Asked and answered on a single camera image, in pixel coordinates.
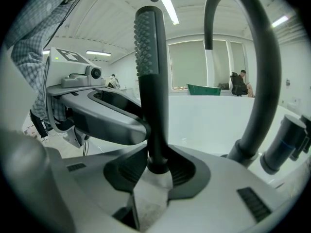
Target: dark gray handle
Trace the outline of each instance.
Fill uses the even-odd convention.
[[[257,59],[256,98],[238,151],[252,157],[267,135],[274,118],[281,85],[281,60],[271,23],[259,0],[234,0],[242,9],[254,40]],[[204,14],[205,49],[213,46],[213,22],[220,0],[206,0]],[[228,158],[235,159],[234,154]]]
[[[168,141],[168,68],[162,11],[145,6],[136,12],[135,45],[143,117],[151,127],[147,140],[148,169],[165,173]]]

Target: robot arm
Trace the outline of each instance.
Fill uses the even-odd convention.
[[[51,49],[46,78],[46,109],[51,126],[65,140],[81,147],[90,136],[123,145],[144,141],[150,134],[142,118],[141,105],[121,91],[107,88],[101,68],[83,56],[56,48]],[[70,108],[67,120],[56,124],[52,98]]]

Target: person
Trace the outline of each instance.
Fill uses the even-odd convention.
[[[4,43],[13,47],[11,58],[27,83],[38,94],[33,115],[49,123],[45,107],[43,47],[77,0],[29,0],[16,17]],[[65,106],[52,99],[56,123],[67,119]]]
[[[109,78],[110,78],[110,81],[109,81],[108,87],[113,88],[113,89],[119,89],[120,85],[119,85],[119,81],[116,78],[116,76],[112,74]]]
[[[116,81],[119,83],[119,80],[116,78],[116,75],[112,74],[112,77],[115,77]]]
[[[39,135],[41,136],[41,141],[47,140],[49,138],[49,135],[45,130],[45,128],[43,127],[41,119],[35,116],[31,111],[30,111],[30,119],[33,122],[35,128],[37,129]]]
[[[243,77],[245,77],[246,75],[246,71],[245,70],[241,70],[241,73],[238,76],[238,83],[237,85],[242,86],[242,92],[247,92],[248,97],[249,98],[254,98],[254,92],[253,92],[253,88],[251,86],[250,83],[244,83]]]

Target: black curved hose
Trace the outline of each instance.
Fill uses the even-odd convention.
[[[205,49],[213,45],[213,22],[220,0],[206,0],[204,13]],[[228,158],[236,161],[239,151],[244,158],[256,155],[274,118],[281,85],[281,60],[271,23],[259,0],[234,0],[244,12],[254,40],[257,59],[256,98],[252,114],[241,140]]]

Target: green tray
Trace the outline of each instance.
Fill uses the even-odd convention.
[[[190,95],[220,96],[221,88],[187,84]]]

